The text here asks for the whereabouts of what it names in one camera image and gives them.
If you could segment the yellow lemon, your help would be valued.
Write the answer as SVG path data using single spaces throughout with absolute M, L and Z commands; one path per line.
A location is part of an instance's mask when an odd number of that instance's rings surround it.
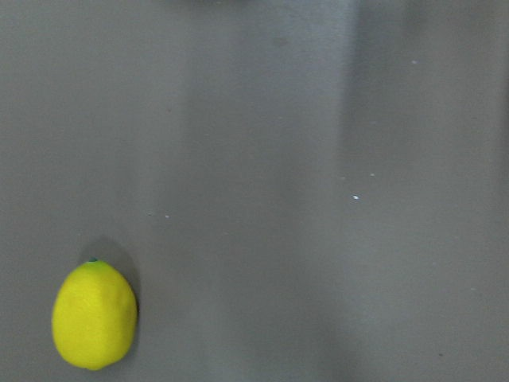
M 70 365 L 97 371 L 128 354 L 138 320 L 135 294 L 109 263 L 91 258 L 71 271 L 52 308 L 52 340 Z

